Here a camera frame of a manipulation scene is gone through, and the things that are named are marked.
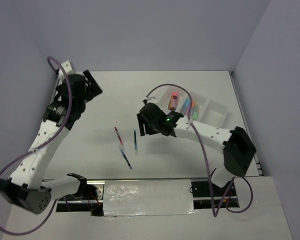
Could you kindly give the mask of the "purple highlighter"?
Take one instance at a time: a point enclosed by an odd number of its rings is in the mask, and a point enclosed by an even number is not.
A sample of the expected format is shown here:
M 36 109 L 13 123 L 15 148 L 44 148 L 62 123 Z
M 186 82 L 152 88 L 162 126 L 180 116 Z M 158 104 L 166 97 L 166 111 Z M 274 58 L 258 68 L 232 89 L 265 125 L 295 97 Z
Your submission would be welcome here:
M 186 115 L 187 115 L 188 117 L 190 117 L 190 116 L 191 116 L 191 114 L 192 114 L 192 106 L 191 106 L 191 105 L 189 105 L 189 106 L 188 106 L 188 108 L 187 108 Z

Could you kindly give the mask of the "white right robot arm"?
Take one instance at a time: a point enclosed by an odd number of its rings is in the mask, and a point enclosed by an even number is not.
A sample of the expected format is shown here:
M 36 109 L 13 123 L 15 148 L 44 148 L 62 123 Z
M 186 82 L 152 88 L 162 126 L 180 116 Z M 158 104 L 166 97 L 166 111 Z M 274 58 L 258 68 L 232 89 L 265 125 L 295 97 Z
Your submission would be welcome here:
M 137 114 L 141 136 L 162 134 L 199 142 L 202 147 L 210 147 L 223 154 L 222 167 L 216 168 L 208 176 L 208 192 L 220 195 L 225 185 L 233 178 L 243 178 L 256 154 L 256 147 L 247 132 L 239 126 L 225 129 L 195 120 L 171 111 L 166 114 L 155 103 L 145 104 Z

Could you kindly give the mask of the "pink-capped small bottle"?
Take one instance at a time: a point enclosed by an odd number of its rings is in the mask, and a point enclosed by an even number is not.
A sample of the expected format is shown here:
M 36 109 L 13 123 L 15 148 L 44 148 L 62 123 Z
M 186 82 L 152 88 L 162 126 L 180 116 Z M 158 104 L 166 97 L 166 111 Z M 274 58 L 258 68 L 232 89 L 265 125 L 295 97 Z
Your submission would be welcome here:
M 179 93 L 176 91 L 172 92 L 169 98 L 168 110 L 175 111 L 178 106 L 178 101 L 179 101 Z

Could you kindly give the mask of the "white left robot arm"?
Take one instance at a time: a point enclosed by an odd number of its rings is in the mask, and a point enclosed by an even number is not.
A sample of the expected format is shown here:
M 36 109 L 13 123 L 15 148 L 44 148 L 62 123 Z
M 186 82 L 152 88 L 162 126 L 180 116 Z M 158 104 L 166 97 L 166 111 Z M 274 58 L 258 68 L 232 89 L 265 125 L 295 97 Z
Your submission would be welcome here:
M 66 138 L 74 123 L 81 117 L 86 104 L 103 91 L 88 70 L 82 74 L 68 76 L 72 93 L 69 118 L 69 94 L 66 82 L 56 87 L 57 94 L 47 106 L 39 132 L 30 147 L 30 155 L 25 157 L 8 179 L 0 178 L 0 193 L 11 204 L 33 214 L 41 214 L 50 201 L 67 195 L 81 200 L 98 190 L 88 184 L 87 179 L 76 173 L 44 180 L 45 172 L 61 142 Z

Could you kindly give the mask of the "blue highlighter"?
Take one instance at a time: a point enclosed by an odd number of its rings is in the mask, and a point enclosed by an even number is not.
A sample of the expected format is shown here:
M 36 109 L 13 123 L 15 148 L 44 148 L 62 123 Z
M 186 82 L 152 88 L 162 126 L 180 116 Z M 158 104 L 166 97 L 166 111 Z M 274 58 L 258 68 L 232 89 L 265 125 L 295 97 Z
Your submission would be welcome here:
M 180 109 L 180 113 L 185 115 L 190 104 L 190 99 L 186 99 Z

